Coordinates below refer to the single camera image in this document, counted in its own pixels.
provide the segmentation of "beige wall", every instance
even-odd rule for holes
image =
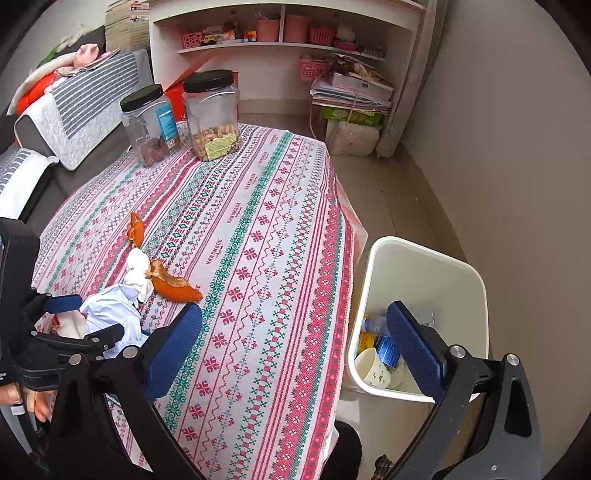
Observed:
[[[591,77],[534,0],[450,0],[403,143],[485,280],[548,469],[591,410]]]

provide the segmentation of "white bag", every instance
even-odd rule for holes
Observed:
[[[340,121],[330,138],[327,138],[327,145],[331,155],[367,157],[374,151],[378,140],[378,128]]]

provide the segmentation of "plastic bottle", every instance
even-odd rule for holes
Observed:
[[[415,309],[414,311],[411,310],[411,313],[421,325],[435,327],[435,315],[432,310],[428,308]],[[387,310],[380,310],[378,313],[368,315],[361,325],[361,331],[372,333],[375,336],[389,335],[386,315]]]
[[[386,310],[380,310],[378,313],[369,315],[361,325],[362,332],[373,333],[375,336],[388,334],[388,325],[386,322]]]

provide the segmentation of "plastic jar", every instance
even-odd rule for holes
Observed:
[[[170,101],[162,85],[149,85],[120,102],[122,120],[129,141],[146,167],[164,160],[178,148],[180,138]]]
[[[239,91],[231,70],[193,73],[183,82],[183,103],[195,155],[209,161],[240,147]]]

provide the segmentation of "blue wrapper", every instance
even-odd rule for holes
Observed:
[[[384,365],[390,368],[396,368],[398,360],[400,360],[400,352],[390,336],[386,335],[377,338],[374,347],[378,352],[379,359]]]

